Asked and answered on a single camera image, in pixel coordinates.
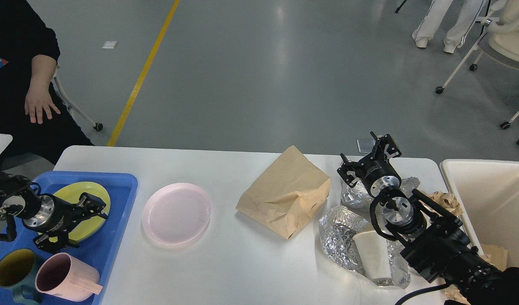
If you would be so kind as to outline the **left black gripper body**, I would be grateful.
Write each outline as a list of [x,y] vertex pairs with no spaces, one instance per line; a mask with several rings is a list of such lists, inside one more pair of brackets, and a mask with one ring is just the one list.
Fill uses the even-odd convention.
[[75,206],[51,194],[42,194],[40,210],[31,218],[23,219],[25,228],[41,234],[57,236],[71,232],[79,221]]

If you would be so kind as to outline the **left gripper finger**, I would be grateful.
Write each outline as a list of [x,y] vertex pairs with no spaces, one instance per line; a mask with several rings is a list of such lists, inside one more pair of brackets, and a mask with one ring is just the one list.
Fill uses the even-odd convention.
[[85,221],[95,216],[108,219],[108,215],[104,212],[105,207],[106,203],[100,197],[83,192],[74,207],[73,221]]
[[51,237],[47,233],[43,233],[34,238],[33,242],[39,250],[50,254],[57,254],[67,247],[80,247],[77,241],[69,238],[69,232],[67,230],[64,231],[64,233],[58,234],[56,236],[56,241],[50,241],[50,238]]

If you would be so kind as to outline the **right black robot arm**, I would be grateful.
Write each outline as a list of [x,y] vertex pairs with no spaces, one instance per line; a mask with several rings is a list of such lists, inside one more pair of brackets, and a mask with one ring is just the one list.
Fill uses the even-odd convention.
[[389,134],[371,133],[374,146],[359,161],[341,154],[338,174],[349,187],[361,181],[372,197],[368,212],[375,232],[403,245],[402,257],[421,277],[444,284],[416,290],[401,305],[421,294],[456,286],[471,305],[519,305],[519,268],[499,270],[482,259],[461,229],[462,221],[417,189],[406,195],[390,164],[401,151]]

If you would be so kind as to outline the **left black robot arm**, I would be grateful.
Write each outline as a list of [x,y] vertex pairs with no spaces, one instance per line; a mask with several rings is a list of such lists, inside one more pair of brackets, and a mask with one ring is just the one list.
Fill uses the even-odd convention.
[[56,254],[66,247],[78,248],[78,241],[70,237],[72,230],[93,217],[106,220],[107,206],[106,201],[87,192],[79,195],[77,203],[70,203],[42,194],[40,185],[25,176],[0,172],[0,218],[7,222],[0,241],[15,241],[14,219],[19,218],[25,229],[39,234],[33,239],[38,249]]

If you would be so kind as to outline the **seated person's hand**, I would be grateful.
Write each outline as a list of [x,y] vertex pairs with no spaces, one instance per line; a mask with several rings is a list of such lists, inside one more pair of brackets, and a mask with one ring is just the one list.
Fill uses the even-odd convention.
[[25,114],[29,116],[31,123],[42,124],[44,117],[53,118],[53,113],[61,114],[56,104],[52,101],[47,88],[31,87],[25,97]]

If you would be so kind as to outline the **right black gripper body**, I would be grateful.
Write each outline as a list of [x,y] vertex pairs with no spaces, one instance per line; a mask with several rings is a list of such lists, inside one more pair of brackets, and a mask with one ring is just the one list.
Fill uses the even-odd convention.
[[386,158],[362,158],[358,163],[360,166],[356,168],[356,177],[372,197],[377,197],[386,187],[401,186],[401,177]]

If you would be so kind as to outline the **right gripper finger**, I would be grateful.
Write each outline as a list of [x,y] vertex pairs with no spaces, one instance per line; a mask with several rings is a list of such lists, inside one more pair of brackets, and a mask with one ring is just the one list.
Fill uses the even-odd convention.
[[370,135],[375,140],[374,146],[370,152],[370,160],[374,161],[387,161],[390,158],[399,158],[402,156],[402,152],[397,147],[395,140],[389,134],[378,136],[373,131]]
[[342,162],[340,167],[337,168],[337,173],[343,182],[353,189],[358,181],[361,180],[361,161],[350,161],[344,154],[340,154],[340,157]]

